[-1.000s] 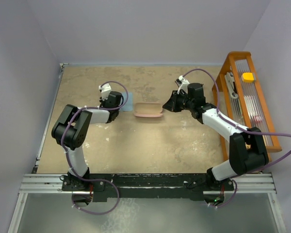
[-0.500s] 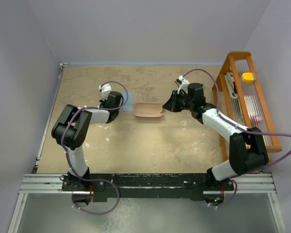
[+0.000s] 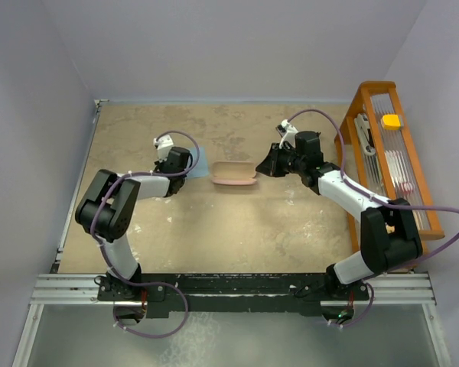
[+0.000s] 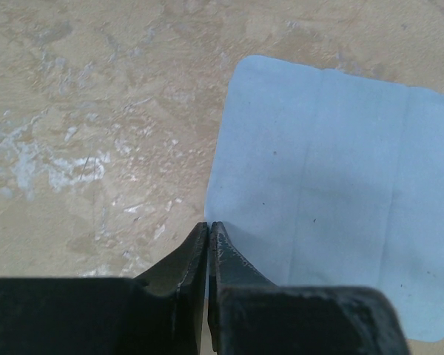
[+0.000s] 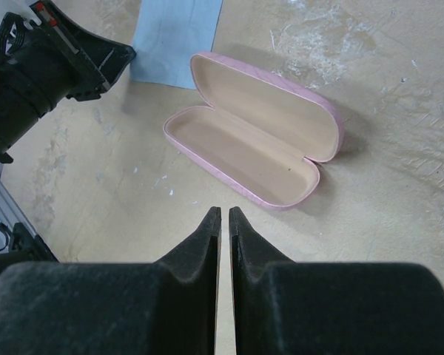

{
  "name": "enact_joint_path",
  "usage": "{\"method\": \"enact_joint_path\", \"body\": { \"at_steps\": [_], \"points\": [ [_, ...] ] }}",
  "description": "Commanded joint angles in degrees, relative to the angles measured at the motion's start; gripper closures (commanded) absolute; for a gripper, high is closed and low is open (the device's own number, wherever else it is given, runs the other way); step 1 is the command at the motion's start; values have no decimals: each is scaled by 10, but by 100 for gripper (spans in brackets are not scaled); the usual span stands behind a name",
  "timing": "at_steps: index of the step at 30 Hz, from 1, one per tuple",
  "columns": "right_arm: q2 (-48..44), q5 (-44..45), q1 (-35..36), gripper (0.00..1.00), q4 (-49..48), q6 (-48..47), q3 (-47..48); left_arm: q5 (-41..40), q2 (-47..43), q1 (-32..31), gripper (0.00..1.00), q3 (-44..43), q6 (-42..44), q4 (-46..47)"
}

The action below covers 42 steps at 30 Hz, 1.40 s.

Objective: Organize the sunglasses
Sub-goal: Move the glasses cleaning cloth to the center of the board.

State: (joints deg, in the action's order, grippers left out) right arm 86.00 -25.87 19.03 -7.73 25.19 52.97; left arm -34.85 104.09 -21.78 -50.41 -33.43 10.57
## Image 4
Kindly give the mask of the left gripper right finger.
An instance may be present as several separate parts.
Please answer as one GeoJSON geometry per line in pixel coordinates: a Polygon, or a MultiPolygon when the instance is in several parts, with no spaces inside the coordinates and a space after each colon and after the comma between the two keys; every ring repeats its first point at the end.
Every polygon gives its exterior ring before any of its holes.
{"type": "Polygon", "coordinates": [[[278,286],[215,222],[208,324],[217,354],[409,354],[396,311],[368,287],[278,286]]]}

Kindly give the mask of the blue tape patch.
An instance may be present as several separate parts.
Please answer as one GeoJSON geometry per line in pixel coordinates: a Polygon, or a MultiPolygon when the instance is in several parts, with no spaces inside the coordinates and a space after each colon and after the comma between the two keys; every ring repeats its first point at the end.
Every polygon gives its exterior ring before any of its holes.
{"type": "Polygon", "coordinates": [[[251,55],[236,66],[204,217],[277,285],[380,290],[444,338],[444,95],[251,55]]]}

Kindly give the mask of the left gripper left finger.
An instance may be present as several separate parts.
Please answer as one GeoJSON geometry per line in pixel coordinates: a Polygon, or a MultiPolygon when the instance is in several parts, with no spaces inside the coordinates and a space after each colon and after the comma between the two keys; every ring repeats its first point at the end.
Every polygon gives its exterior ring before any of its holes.
{"type": "Polygon", "coordinates": [[[0,354],[198,354],[208,225],[143,274],[0,278],[0,354]]]}

